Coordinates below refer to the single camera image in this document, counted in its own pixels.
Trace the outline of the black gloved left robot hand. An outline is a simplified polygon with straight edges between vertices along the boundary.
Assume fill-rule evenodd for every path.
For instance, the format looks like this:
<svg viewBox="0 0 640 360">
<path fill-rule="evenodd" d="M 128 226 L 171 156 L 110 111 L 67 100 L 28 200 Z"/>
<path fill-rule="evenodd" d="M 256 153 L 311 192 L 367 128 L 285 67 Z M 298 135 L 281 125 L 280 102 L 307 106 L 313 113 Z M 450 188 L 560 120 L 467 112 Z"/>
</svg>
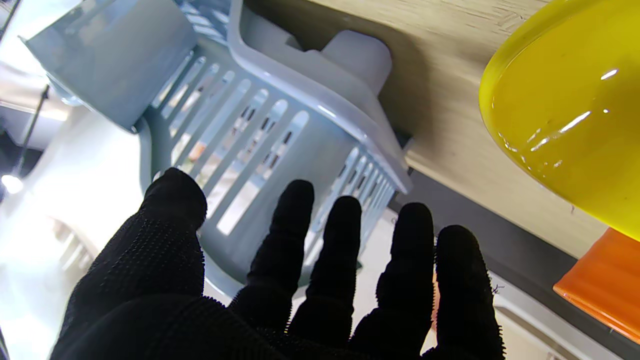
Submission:
<svg viewBox="0 0 640 360">
<path fill-rule="evenodd" d="M 430 210 L 406 203 L 377 306 L 352 327 L 361 203 L 334 201 L 304 302 L 292 312 L 314 204 L 293 180 L 229 305 L 204 295 L 197 231 L 205 196 L 167 169 L 71 292 L 52 360 L 503 360 L 482 251 L 460 225 L 434 235 Z"/>
</svg>

